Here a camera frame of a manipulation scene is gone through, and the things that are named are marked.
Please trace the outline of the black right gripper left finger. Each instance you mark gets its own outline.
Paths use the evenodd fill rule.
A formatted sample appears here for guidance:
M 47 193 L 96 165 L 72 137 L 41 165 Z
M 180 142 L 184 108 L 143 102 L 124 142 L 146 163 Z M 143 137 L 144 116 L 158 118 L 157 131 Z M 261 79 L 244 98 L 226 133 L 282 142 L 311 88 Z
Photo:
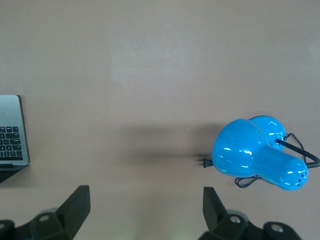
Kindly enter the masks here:
M 73 240 L 91 210 L 90 188 L 80 185 L 58 208 L 45 210 L 19 227 L 0 221 L 2 240 Z

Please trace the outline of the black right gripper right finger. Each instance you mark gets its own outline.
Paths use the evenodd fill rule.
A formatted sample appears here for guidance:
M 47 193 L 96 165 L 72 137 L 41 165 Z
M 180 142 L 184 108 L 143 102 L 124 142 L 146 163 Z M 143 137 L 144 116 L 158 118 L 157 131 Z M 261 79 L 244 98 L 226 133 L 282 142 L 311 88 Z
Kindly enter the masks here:
M 299 240 L 289 225 L 269 221 L 259 228 L 237 210 L 227 210 L 213 187 L 203 188 L 202 213 L 208 231 L 201 240 Z

